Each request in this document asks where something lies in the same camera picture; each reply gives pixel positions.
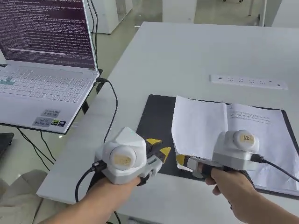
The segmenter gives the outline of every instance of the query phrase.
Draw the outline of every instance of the hand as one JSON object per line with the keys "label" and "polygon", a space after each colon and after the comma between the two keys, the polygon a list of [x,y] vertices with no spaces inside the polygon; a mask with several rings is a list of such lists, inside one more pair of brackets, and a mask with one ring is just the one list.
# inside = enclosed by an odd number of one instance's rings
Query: hand
{"label": "hand", "polygon": [[88,202],[94,208],[105,205],[103,209],[112,213],[128,200],[132,190],[139,183],[139,177],[126,184],[112,184],[107,178],[103,178],[89,190],[82,201]]}
{"label": "hand", "polygon": [[206,179],[207,185],[216,185],[213,189],[214,195],[221,193],[230,202],[234,215],[242,222],[248,223],[252,214],[249,210],[259,198],[259,193],[254,189],[249,180],[236,171],[224,172],[213,168],[212,178]]}

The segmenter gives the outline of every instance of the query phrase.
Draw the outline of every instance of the black cable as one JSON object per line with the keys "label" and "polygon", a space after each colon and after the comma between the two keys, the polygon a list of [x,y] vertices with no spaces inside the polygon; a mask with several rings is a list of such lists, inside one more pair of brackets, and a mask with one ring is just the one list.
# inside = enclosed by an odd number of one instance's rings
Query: black cable
{"label": "black cable", "polygon": [[92,43],[93,43],[93,33],[94,33],[94,17],[93,17],[93,12],[92,12],[92,9],[90,8],[90,3],[89,3],[89,0],[87,0],[87,4],[88,4],[88,8],[89,8],[90,14],[92,15],[92,20],[93,20],[93,30],[92,30]]}
{"label": "black cable", "polygon": [[75,200],[76,202],[79,202],[79,199],[78,199],[78,191],[79,191],[79,187],[80,187],[80,184],[81,182],[84,180],[84,178],[90,173],[92,172],[92,168],[89,168],[83,175],[82,177],[80,178],[80,180],[78,181],[77,185],[76,185],[76,189],[75,189]]}
{"label": "black cable", "polygon": [[121,219],[120,219],[120,217],[118,216],[118,214],[117,214],[116,211],[114,212],[114,214],[115,214],[115,216],[116,216],[116,218],[117,218],[118,224],[121,224]]}
{"label": "black cable", "polygon": [[34,151],[36,152],[36,154],[37,154],[37,156],[41,159],[41,161],[42,161],[42,163],[43,163],[43,165],[47,168],[47,170],[48,171],[50,171],[50,169],[48,168],[48,166],[45,164],[45,162],[43,161],[43,159],[42,159],[42,157],[38,154],[38,152],[37,152],[37,150],[36,149],[38,149],[31,141],[30,141],[30,139],[19,129],[19,128],[17,128],[18,129],[18,131],[21,133],[21,135],[23,136],[23,138],[26,140],[26,141],[28,141],[32,146],[33,146],[33,149],[34,149]]}
{"label": "black cable", "polygon": [[100,78],[100,77],[99,77],[99,78],[96,79],[96,82],[99,82],[99,83],[109,83],[110,86],[111,86],[111,89],[112,89],[112,91],[113,91],[113,94],[114,94],[114,96],[115,96],[115,101],[116,101],[115,111],[114,111],[112,120],[111,120],[111,122],[110,122],[109,128],[108,128],[108,130],[107,130],[107,133],[106,133],[106,135],[105,135],[105,137],[104,137],[104,141],[103,141],[103,143],[105,143],[106,140],[107,140],[107,137],[108,137],[108,135],[109,135],[111,126],[112,126],[112,124],[113,124],[113,122],[114,122],[116,113],[117,113],[117,109],[118,109],[118,98],[117,98],[116,92],[115,92],[115,90],[114,90],[114,87],[113,87],[112,83],[111,83],[109,80],[107,80],[107,79],[105,79],[105,78]]}
{"label": "black cable", "polygon": [[36,150],[38,152],[40,152],[50,163],[54,164],[52,160],[50,160],[18,127],[17,127],[18,131],[21,133],[21,135],[23,136],[23,138],[28,141],[33,148],[36,148]]}
{"label": "black cable", "polygon": [[284,174],[288,175],[290,178],[292,178],[293,180],[299,182],[299,179],[295,176],[293,176],[292,174],[288,173],[287,171],[285,171],[284,169],[282,169],[281,167],[279,167],[278,165],[275,165],[274,163],[268,161],[268,160],[265,160],[263,158],[262,155],[259,155],[259,154],[252,154],[251,156],[251,161],[253,162],[258,162],[258,163],[266,163],[266,164],[269,164],[271,166],[273,166],[274,168],[280,170],[281,172],[283,172]]}
{"label": "black cable", "polygon": [[90,173],[90,172],[101,172],[102,170],[106,169],[107,168],[107,164],[103,161],[103,160],[100,160],[100,161],[97,161],[97,162],[94,162],[92,167],[90,167],[83,175],[82,177],[80,178],[80,180],[78,181],[77,185],[76,185],[76,188],[75,188],[75,200],[76,202],[79,202],[79,199],[78,199],[78,191],[79,191],[79,187],[80,187],[80,184],[81,182],[84,180],[84,178]]}
{"label": "black cable", "polygon": [[283,172],[284,174],[287,174],[290,178],[292,178],[293,180],[299,182],[299,179],[295,176],[293,176],[292,174],[286,172],[284,169],[280,168],[279,166],[275,165],[274,163],[272,162],[269,162],[268,160],[263,160],[263,163],[266,163],[266,164],[269,164],[273,167],[275,167],[276,169],[280,170],[281,172]]}
{"label": "black cable", "polygon": [[97,62],[97,69],[99,69],[98,67],[98,27],[99,27],[99,16],[98,16],[98,12],[97,10],[95,9],[95,6],[94,6],[94,3],[93,3],[93,0],[90,0],[91,4],[92,4],[92,7],[93,7],[93,10],[94,10],[94,13],[95,13],[95,17],[96,17],[96,26],[95,26],[95,60]]}
{"label": "black cable", "polygon": [[49,151],[49,153],[50,153],[52,159],[54,159],[54,161],[56,161],[56,159],[55,159],[54,156],[52,155],[51,150],[49,149],[49,146],[48,146],[47,142],[45,141],[45,139],[43,139],[43,132],[40,131],[40,133],[41,133],[41,138],[42,138],[43,142],[45,143],[45,145],[46,145],[46,147],[47,147],[47,149],[48,149],[48,151]]}

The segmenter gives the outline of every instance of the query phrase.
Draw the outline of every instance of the floor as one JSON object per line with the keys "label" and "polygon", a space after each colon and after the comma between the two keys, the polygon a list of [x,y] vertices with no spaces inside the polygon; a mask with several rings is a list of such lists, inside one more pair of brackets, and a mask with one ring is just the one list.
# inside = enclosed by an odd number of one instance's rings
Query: floor
{"label": "floor", "polygon": [[[98,34],[98,61],[99,67],[104,70],[102,77],[108,77],[113,67],[118,62],[122,53],[132,40],[138,27],[143,21],[162,22],[162,0],[133,0],[133,10],[111,35]],[[254,25],[259,14],[260,0],[255,0],[252,16],[248,16],[250,0],[198,0],[194,23],[225,24],[225,25]],[[92,91],[88,103],[96,96]],[[83,113],[77,116],[74,125],[66,136],[44,133],[54,157],[58,157],[68,137],[78,125]],[[13,144],[0,159],[0,178],[11,184],[19,175],[33,169],[46,171],[33,148],[27,143],[18,131],[12,127],[0,126],[0,133],[13,132]],[[45,153],[47,148],[41,140],[39,132],[24,130],[24,133]]]}

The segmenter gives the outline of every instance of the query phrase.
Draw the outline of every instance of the power strip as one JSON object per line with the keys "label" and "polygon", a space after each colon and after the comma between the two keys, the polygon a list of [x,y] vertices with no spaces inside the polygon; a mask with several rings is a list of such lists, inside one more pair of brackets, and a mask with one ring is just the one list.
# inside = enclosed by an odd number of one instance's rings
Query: power strip
{"label": "power strip", "polygon": [[288,86],[285,82],[274,79],[210,75],[210,81],[211,83],[218,84],[245,85],[251,87],[269,88],[277,90],[288,89]]}

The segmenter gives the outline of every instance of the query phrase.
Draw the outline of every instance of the white paper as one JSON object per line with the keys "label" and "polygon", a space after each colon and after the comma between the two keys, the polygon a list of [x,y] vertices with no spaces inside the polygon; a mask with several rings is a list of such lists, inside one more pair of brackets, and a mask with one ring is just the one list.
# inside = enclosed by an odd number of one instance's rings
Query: white paper
{"label": "white paper", "polygon": [[218,135],[228,130],[226,104],[177,97],[172,138],[179,154],[212,159]]}
{"label": "white paper", "polygon": [[[287,172],[299,176],[299,156],[280,110],[265,110],[245,105],[228,106],[228,129],[245,129],[259,138],[259,154]],[[261,188],[299,190],[299,184],[268,164],[259,164],[248,172],[253,183]]]}
{"label": "white paper", "polygon": [[[299,156],[280,110],[176,99],[171,131],[178,154],[210,160],[221,132],[242,129],[259,138],[260,155],[299,177]],[[270,165],[249,175],[258,188],[299,196],[299,184]]]}

